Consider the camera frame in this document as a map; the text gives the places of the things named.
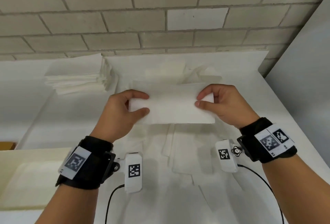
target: stack of paper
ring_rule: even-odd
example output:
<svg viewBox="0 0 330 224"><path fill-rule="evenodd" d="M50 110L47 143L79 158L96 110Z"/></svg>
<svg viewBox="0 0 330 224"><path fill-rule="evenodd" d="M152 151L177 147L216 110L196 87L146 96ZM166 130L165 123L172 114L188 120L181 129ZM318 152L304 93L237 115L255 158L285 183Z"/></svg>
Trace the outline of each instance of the stack of paper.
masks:
<svg viewBox="0 0 330 224"><path fill-rule="evenodd" d="M111 66L99 54L54 61L45 74L45 84L59 95L105 91L110 84Z"/></svg>

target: gray wall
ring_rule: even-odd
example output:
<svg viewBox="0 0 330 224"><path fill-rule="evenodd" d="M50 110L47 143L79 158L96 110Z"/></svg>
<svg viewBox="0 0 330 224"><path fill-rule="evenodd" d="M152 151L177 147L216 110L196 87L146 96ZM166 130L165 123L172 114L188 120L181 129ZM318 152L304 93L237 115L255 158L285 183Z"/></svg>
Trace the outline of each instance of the gray wall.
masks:
<svg viewBox="0 0 330 224"><path fill-rule="evenodd" d="M330 166L330 0L317 8L266 81Z"/></svg>

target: paper held in hands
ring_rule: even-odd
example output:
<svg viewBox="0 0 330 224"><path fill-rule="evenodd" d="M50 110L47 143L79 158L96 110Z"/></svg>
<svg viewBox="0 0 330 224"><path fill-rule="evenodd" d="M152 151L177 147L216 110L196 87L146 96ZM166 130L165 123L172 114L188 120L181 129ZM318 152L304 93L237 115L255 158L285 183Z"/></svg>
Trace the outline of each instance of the paper held in hands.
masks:
<svg viewBox="0 0 330 224"><path fill-rule="evenodd" d="M130 100L129 111L149 108L150 113L138 121L138 124L167 123L215 123L211 112L195 106L198 93L208 84L158 84L133 81L133 89L147 93L148 100L133 98ZM213 93L203 101L213 102Z"/></svg>

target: finger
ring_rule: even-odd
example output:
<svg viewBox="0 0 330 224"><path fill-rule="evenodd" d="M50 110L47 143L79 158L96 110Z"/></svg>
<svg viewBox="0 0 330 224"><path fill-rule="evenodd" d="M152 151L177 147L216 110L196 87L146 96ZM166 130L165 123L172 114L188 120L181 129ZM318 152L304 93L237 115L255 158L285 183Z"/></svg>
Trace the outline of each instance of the finger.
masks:
<svg viewBox="0 0 330 224"><path fill-rule="evenodd" d="M225 84L210 84L202 89L202 91L197 96L197 100L202 100L204 97L211 93L214 94L214 97L218 97L223 90L228 88L228 86L229 85Z"/></svg>
<svg viewBox="0 0 330 224"><path fill-rule="evenodd" d="M150 112L150 110L148 108L142 108L142 109L130 112L131 120L135 124L138 120L140 120L141 118L143 118L147 114L149 114L149 112Z"/></svg>
<svg viewBox="0 0 330 224"><path fill-rule="evenodd" d="M135 89L129 89L129 90L123 91L123 92L119 93L118 95L120 95L121 98L123 99L123 101L125 101L125 102L132 98L149 99L149 95L147 93L144 93L142 91L138 91Z"/></svg>
<svg viewBox="0 0 330 224"><path fill-rule="evenodd" d="M196 101L195 106L199 109L213 112L218 116L222 115L222 105L220 104L210 103L206 101Z"/></svg>

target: black cable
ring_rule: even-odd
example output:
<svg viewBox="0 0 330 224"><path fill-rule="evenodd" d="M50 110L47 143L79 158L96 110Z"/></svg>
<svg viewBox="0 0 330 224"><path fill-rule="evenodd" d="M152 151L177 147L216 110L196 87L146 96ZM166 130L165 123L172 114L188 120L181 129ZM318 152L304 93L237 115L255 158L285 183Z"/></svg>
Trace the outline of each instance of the black cable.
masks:
<svg viewBox="0 0 330 224"><path fill-rule="evenodd" d="M106 212L106 214L105 214L105 224L107 224L108 211L109 211L109 204L110 204L110 201L111 201L111 197L112 197L113 193L114 193L117 189L122 188L122 187L124 187L124 186L125 186L125 184L122 184L122 185L116 187L116 188L112 191L112 193L111 193L111 195L110 195L110 198L109 198L109 201L108 201L107 212Z"/></svg>
<svg viewBox="0 0 330 224"><path fill-rule="evenodd" d="M265 179L263 179L263 178L262 178L257 172L255 172L255 171L253 171L251 168L248 168L248 167L246 167L246 166L244 166L244 165L241 165L241 164L237 164L237 166L242 167L242 168L246 168L246 169L250 170L251 172L255 173L260 179L263 180L264 183L266 183L266 185L269 187L270 191L274 194L274 192L273 192L272 188L270 187L270 185L269 185L269 184L265 181ZM283 216L282 209L280 208L279 205L278 205L278 207L279 207L279 210L280 210L280 212L281 212L282 224L284 224L284 216Z"/></svg>

